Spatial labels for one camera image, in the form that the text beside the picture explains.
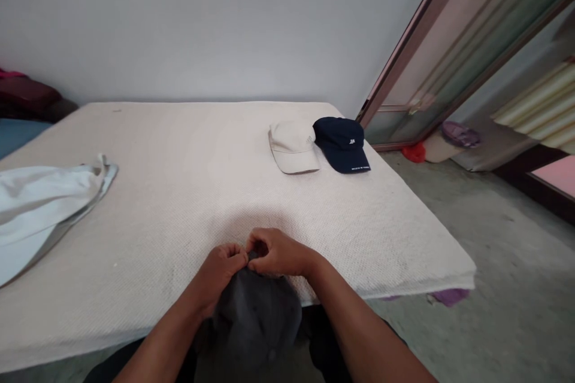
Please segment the navy blue cap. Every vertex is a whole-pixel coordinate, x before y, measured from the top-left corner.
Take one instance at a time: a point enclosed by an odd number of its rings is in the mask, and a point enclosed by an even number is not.
[[[370,171],[364,153],[364,129],[347,118],[324,117],[313,123],[316,145],[332,168],[341,174]]]

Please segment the concrete floor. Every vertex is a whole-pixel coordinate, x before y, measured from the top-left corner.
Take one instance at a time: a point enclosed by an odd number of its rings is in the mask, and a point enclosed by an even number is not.
[[[383,158],[475,261],[477,289],[453,308],[425,296],[370,305],[441,382],[574,381],[575,228],[492,174]],[[81,382],[112,351],[0,375],[0,383]],[[302,365],[281,368],[318,381]],[[292,378],[284,371],[279,380]]]

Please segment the door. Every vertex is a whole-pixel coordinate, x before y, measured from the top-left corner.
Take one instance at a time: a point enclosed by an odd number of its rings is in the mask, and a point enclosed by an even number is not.
[[[572,0],[423,0],[359,121],[376,150],[425,139]]]

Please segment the white mattress cover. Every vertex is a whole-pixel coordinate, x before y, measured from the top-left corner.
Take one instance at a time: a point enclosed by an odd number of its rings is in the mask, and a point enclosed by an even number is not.
[[[0,161],[74,166],[105,153],[108,194],[0,289],[0,372],[146,335],[208,251],[278,227],[321,252],[363,298],[473,288],[467,253],[366,143],[371,171],[282,173],[270,123],[341,116],[330,104],[97,103]],[[314,294],[293,279],[302,302]]]

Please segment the mattress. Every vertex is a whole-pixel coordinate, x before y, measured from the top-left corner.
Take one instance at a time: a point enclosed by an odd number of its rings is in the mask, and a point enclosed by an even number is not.
[[[318,250],[363,298],[473,288],[467,253],[365,143],[371,171],[286,175],[270,123],[341,117],[330,104],[89,104],[0,161],[119,166],[107,195],[0,289],[0,372],[145,336],[210,249],[278,227]],[[292,278],[302,304],[315,300]]]

